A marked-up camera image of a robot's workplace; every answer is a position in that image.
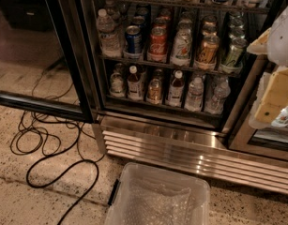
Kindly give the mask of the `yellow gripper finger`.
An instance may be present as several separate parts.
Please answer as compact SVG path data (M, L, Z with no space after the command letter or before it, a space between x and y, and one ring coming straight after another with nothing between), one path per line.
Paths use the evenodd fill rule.
M288 106L288 67L278 67L273 73L265 72L259 84L259 92L254 118L268 124Z
M267 54L267 42L271 28L266 29L262 35L255 39L248 47L247 52L255 55Z

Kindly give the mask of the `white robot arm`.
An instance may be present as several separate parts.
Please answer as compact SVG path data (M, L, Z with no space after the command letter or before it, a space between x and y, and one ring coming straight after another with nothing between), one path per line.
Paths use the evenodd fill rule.
M266 55L278 66L269 76L253 115L256 121L271 124L288 106L288 6L272 26L248 46L247 52Z

